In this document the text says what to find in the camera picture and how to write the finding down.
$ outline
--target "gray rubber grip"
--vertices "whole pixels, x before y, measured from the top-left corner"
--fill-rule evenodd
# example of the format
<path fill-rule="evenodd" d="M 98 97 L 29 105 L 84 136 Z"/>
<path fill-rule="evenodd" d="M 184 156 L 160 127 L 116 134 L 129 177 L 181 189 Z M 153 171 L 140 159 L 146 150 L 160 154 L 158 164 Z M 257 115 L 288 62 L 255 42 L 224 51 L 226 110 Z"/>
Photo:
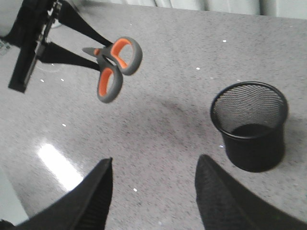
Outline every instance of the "gray rubber grip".
<path fill-rule="evenodd" d="M 135 73 L 138 70 L 138 68 L 139 68 L 139 66 L 142 62 L 143 52 L 142 52 L 140 45 L 133 38 L 121 37 L 118 40 L 120 40 L 120 39 L 127 39 L 131 43 L 132 58 L 131 58 L 130 62 L 128 63 L 128 66 L 126 68 L 123 68 L 114 56 L 111 55 L 111 57 L 112 57 L 112 60 L 117 64 L 118 68 L 120 69 L 120 71 L 124 75 L 132 75 L 133 73 Z"/>

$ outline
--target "speckled granite surface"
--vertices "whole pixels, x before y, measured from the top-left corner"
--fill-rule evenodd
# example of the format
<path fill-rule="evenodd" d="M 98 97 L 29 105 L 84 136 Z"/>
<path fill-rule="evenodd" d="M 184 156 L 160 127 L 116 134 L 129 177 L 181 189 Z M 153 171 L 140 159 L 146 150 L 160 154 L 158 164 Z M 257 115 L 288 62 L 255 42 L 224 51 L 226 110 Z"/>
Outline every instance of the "speckled granite surface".
<path fill-rule="evenodd" d="M 203 229 L 194 189 L 201 154 L 307 221 L 307 21 L 103 3 L 81 12 L 111 41 L 135 38 L 143 63 L 102 104 L 94 70 L 38 64 L 23 95 L 7 89 L 18 50 L 0 57 L 0 160 L 30 216 L 66 193 L 37 154 L 51 144 L 82 176 L 114 158 L 108 230 Z M 97 45 L 64 26 L 50 39 L 80 55 Z M 216 93 L 249 80 L 276 86 L 290 104 L 285 159 L 264 173 L 233 166 L 209 118 Z"/>

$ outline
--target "orange scissor handle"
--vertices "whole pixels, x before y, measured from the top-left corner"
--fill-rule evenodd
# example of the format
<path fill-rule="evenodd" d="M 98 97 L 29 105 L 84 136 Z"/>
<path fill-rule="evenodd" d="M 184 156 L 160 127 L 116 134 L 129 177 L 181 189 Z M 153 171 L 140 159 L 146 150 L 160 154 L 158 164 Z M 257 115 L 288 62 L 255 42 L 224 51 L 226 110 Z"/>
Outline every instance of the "orange scissor handle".
<path fill-rule="evenodd" d="M 132 58 L 129 63 L 126 63 L 119 55 L 125 45 L 129 45 L 132 48 Z M 130 37 L 119 38 L 111 47 L 110 55 L 112 60 L 116 62 L 120 71 L 125 75 L 131 75 L 139 68 L 143 52 L 140 45 Z"/>
<path fill-rule="evenodd" d="M 108 83 L 111 75 L 113 75 L 113 82 L 108 89 Z M 97 96 L 98 99 L 104 103 L 113 101 L 119 94 L 123 84 L 123 75 L 116 66 L 107 65 L 100 73 Z"/>

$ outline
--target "black mesh pencil cup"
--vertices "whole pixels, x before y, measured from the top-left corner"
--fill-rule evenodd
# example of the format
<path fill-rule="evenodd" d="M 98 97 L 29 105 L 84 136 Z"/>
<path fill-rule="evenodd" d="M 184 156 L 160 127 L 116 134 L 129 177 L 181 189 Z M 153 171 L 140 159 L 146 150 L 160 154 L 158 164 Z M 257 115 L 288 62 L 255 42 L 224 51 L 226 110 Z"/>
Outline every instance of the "black mesh pencil cup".
<path fill-rule="evenodd" d="M 284 95 L 273 86 L 253 81 L 221 91 L 210 114 L 230 161 L 250 172 L 269 170 L 282 160 L 287 115 Z"/>

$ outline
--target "black rim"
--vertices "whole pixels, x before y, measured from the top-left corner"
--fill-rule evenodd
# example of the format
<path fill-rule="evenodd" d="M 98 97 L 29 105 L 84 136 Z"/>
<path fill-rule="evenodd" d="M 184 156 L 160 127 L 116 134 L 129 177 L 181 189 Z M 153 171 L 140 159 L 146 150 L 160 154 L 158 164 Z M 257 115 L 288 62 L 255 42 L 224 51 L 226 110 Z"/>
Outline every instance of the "black rim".
<path fill-rule="evenodd" d="M 242 85 L 259 85 L 259 86 L 263 86 L 263 87 L 266 87 L 266 88 L 269 88 L 271 89 L 272 91 L 274 91 L 275 93 L 277 93 L 281 100 L 283 101 L 284 103 L 284 106 L 283 106 L 283 114 L 282 114 L 282 117 L 280 119 L 280 121 L 277 123 L 277 125 L 269 130 L 269 131 L 266 131 L 266 132 L 263 132 L 259 135 L 255 135 L 255 136 L 251 136 L 251 137 L 242 137 L 242 136 L 238 136 L 238 135 L 234 135 L 234 134 L 231 134 L 227 131 L 225 131 L 224 129 L 222 129 L 218 124 L 217 122 L 217 118 L 214 116 L 214 112 L 213 112 L 213 109 L 214 109 L 214 106 L 215 106 L 215 103 L 217 102 L 217 100 L 227 91 L 229 91 L 230 89 L 233 89 L 233 88 L 236 88 L 238 86 L 242 86 Z M 244 81 L 244 82 L 240 82 L 240 83 L 237 83 L 237 84 L 233 84 L 231 86 L 228 86 L 227 88 L 223 89 L 222 91 L 220 91 L 217 96 L 214 98 L 212 104 L 211 104 L 211 108 L 210 108 L 210 118 L 211 118 L 211 121 L 212 123 L 214 124 L 214 126 L 220 131 L 222 132 L 223 134 L 231 137 L 231 138 L 235 138 L 235 139 L 252 139 L 252 138 L 260 138 L 260 137 L 263 137 L 269 133 L 272 133 L 274 132 L 275 130 L 279 129 L 280 127 L 283 126 L 284 122 L 286 121 L 288 117 L 288 102 L 287 102 L 287 99 L 286 97 L 283 95 L 282 92 L 280 92 L 278 89 L 276 89 L 274 86 L 271 86 L 269 84 L 266 84 L 266 83 L 263 83 L 263 82 L 259 82 L 259 81 Z"/>

